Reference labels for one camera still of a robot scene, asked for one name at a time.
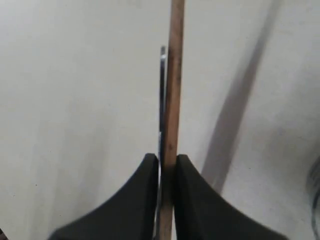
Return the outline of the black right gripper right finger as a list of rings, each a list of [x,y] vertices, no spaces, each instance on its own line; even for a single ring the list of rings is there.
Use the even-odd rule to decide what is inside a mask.
[[[184,154],[176,159],[173,202],[178,240],[286,239],[225,201]]]

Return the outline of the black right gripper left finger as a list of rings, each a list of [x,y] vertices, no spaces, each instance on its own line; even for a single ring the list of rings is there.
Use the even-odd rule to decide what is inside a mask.
[[[151,240],[158,196],[155,154],[147,153],[125,185],[101,206],[58,228],[51,240]]]

